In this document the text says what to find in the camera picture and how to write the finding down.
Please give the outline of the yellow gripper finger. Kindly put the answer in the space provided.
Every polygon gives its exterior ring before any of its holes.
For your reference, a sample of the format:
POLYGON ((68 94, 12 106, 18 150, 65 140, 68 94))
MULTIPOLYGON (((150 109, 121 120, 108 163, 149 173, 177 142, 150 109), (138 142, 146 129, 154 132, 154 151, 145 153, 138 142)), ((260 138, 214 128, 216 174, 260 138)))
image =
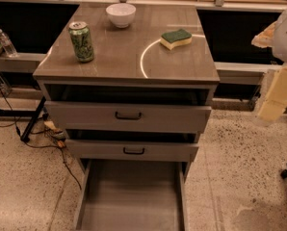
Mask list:
POLYGON ((257 117, 265 122, 274 122, 287 108, 287 64, 274 73, 257 117))
POLYGON ((274 41, 274 28, 275 28, 275 23, 273 22, 266 29, 264 29, 261 33, 256 35, 252 39, 251 44, 259 48, 272 47, 273 41, 274 41))

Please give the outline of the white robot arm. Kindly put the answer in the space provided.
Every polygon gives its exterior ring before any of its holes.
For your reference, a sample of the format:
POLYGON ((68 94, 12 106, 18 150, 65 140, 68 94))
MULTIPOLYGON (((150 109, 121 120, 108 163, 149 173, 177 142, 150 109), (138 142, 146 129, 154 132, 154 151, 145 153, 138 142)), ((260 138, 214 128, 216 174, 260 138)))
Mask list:
POLYGON ((269 124, 278 120, 287 109, 287 9, 277 21, 255 36, 251 44, 260 48, 271 47, 273 56, 283 61, 283 66, 274 73, 256 115, 263 124, 269 124))

